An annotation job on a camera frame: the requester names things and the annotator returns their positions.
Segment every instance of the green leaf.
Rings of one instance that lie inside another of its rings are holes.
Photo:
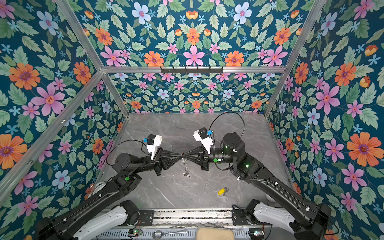
[[[362,205],[365,205],[365,204],[371,205],[372,203],[375,202],[376,193],[370,187],[362,187],[360,191],[360,197],[361,197]]]

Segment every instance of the metal base plate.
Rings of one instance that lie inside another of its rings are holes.
[[[155,214],[154,210],[140,210],[139,211],[141,218],[140,226],[141,227],[147,227],[152,226],[153,216]]]

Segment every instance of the gray marble floor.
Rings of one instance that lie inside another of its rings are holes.
[[[163,149],[186,152],[199,146],[193,132],[202,127],[208,129],[216,116],[218,114],[132,114],[121,140],[141,140],[152,133],[162,136]],[[261,161],[284,183],[289,184],[286,167],[279,157],[280,153],[277,152],[264,117],[261,114],[242,114],[242,117],[246,124],[242,139],[247,153]],[[236,131],[240,135],[243,124],[238,116],[224,114],[216,120],[212,129],[219,144],[228,132]],[[127,142],[116,149],[109,162],[113,162],[114,157],[122,152],[144,156],[139,143]],[[154,171],[139,173],[142,177],[139,186],[114,205],[127,199],[131,199],[139,208],[231,207],[232,204],[245,207],[252,199],[267,202],[264,192],[238,181],[230,171],[220,171],[213,164],[209,171],[202,171],[192,162],[187,162],[187,166],[190,178],[183,175],[183,162],[176,163],[169,170],[163,170],[161,176],[156,176]],[[115,174],[113,169],[106,166],[102,179],[107,180]],[[229,188],[229,191],[225,196],[218,196],[217,191],[224,187]]]

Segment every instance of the wire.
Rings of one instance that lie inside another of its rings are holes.
[[[244,119],[240,116],[240,114],[235,113],[235,112],[225,112],[225,113],[222,113],[222,114],[220,114],[219,116],[217,116],[217,117],[213,120],[213,122],[211,123],[211,125],[209,126],[209,130],[211,130],[211,127],[212,127],[213,123],[216,121],[216,119],[218,119],[218,117],[220,117],[221,115],[226,114],[226,113],[234,113],[234,114],[237,114],[237,115],[241,118],[241,120],[243,121],[243,133],[242,133],[241,136],[240,136],[240,138],[241,138],[241,137],[244,135],[244,131],[245,131],[245,122],[244,122]]]

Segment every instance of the floral wallpaper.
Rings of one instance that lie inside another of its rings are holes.
[[[100,81],[3,203],[0,239],[32,240],[43,217],[59,216],[87,199],[123,120]],[[3,141],[11,137],[0,135]]]
[[[108,66],[279,66],[313,2],[85,0],[76,14]]]
[[[279,77],[275,73],[111,75],[128,110],[136,113],[263,113]]]
[[[46,4],[0,1],[0,180],[94,73],[56,5]]]
[[[328,3],[268,117],[298,193],[332,209],[325,239],[383,239],[384,1]]]

